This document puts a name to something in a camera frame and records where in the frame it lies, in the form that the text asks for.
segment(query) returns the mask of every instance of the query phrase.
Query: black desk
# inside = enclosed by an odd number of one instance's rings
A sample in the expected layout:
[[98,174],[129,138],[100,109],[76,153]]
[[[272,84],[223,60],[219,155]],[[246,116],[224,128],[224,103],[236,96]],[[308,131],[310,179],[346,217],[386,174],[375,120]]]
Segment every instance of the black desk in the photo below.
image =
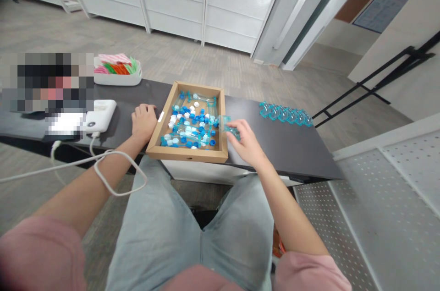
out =
[[[94,99],[113,99],[117,107],[107,132],[102,133],[94,145],[102,149],[117,148],[131,135],[131,113],[135,107],[141,103],[154,104],[159,117],[170,90],[170,84],[145,79],[134,87],[95,85]],[[225,105],[226,114],[232,119],[247,120],[267,157],[281,175],[298,177],[307,183],[343,178],[314,127],[263,118],[259,114],[259,102],[248,99],[226,96]],[[44,119],[0,111],[0,136],[41,141],[46,127]],[[84,137],[75,145],[88,147],[90,141],[90,137]],[[227,165],[252,169],[231,145],[228,148]]]

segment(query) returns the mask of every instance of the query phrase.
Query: black metal stand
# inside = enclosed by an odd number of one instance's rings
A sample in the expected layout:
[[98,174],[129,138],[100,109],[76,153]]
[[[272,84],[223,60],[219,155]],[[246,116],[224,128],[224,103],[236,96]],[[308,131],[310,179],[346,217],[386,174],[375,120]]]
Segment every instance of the black metal stand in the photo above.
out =
[[[413,46],[409,46],[409,47],[405,48],[402,52],[400,52],[395,57],[393,57],[391,60],[386,62],[379,69],[374,71],[372,74],[370,74],[368,77],[366,77],[361,82],[356,83],[356,85],[354,85],[353,88],[351,88],[348,91],[346,91],[343,95],[338,97],[336,100],[334,100],[332,103],[330,103],[324,109],[322,109],[320,112],[315,114],[313,116],[313,119],[315,119],[316,117],[318,117],[322,113],[324,113],[328,117],[327,119],[325,119],[324,121],[322,121],[318,125],[316,125],[315,127],[319,127],[322,124],[325,124],[326,122],[328,122],[329,120],[332,120],[337,115],[339,115],[342,112],[344,112],[345,110],[351,108],[352,106],[354,106],[355,104],[359,103],[360,101],[362,101],[363,99],[367,98],[370,95],[375,95],[376,97],[378,97],[379,99],[381,99],[385,103],[390,104],[390,102],[385,100],[383,97],[380,97],[378,94],[376,94],[376,92],[379,89],[381,89],[381,88],[385,87],[386,85],[388,85],[389,83],[393,82],[397,78],[403,76],[405,73],[411,71],[415,67],[417,67],[420,64],[426,62],[430,58],[434,57],[435,56],[434,53],[427,53],[427,52],[428,52],[428,50],[433,48],[439,42],[440,42],[440,31],[438,33],[436,33],[431,39],[429,39],[419,49],[415,49]],[[396,67],[389,75],[387,75],[384,79],[382,79],[376,86],[374,86],[372,89],[368,89],[367,87],[364,86],[364,84],[368,80],[370,80],[370,79],[374,78],[375,76],[377,76],[379,73],[381,73],[386,68],[390,67],[392,64],[396,63],[399,59],[401,59],[405,55],[409,55],[407,57],[407,59],[404,60],[398,67]],[[355,100],[355,101],[351,102],[350,104],[346,105],[342,109],[338,110],[336,113],[331,114],[331,113],[328,112],[329,108],[331,108],[333,105],[335,105],[336,103],[341,101],[344,97],[348,96],[350,93],[352,93],[353,91],[355,91],[358,88],[365,89],[367,91],[367,93],[364,94],[363,96],[361,96],[360,98],[358,98],[357,100]]]

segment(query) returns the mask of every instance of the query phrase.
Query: left hand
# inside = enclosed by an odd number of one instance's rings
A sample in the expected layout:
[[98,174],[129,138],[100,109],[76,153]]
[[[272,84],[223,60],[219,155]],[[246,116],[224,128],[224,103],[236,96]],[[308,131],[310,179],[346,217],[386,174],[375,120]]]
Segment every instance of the left hand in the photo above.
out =
[[156,109],[155,105],[142,103],[132,113],[132,135],[139,137],[145,143],[151,139],[157,124],[154,109]]

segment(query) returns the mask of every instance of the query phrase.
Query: white plastic bin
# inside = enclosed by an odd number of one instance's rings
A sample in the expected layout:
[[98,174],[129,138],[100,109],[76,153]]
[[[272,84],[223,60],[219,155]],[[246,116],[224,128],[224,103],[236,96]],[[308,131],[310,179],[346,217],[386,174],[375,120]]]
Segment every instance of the white plastic bin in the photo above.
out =
[[[137,71],[131,75],[115,75],[105,73],[94,73],[93,81],[98,85],[111,85],[111,86],[136,86],[141,82],[142,69],[141,62],[137,62]],[[93,60],[94,67],[102,65],[99,57],[95,57]]]

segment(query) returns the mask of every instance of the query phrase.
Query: light blue jeans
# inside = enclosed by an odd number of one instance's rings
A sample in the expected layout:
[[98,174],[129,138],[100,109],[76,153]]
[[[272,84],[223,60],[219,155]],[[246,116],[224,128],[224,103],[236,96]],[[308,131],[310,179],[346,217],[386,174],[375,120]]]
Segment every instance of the light blue jeans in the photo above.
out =
[[[144,156],[139,166],[148,183],[130,195],[108,291],[158,290],[197,264],[245,290],[271,290],[274,220],[256,174],[238,179],[214,219],[200,230],[159,162]],[[136,174],[133,189],[142,183]]]

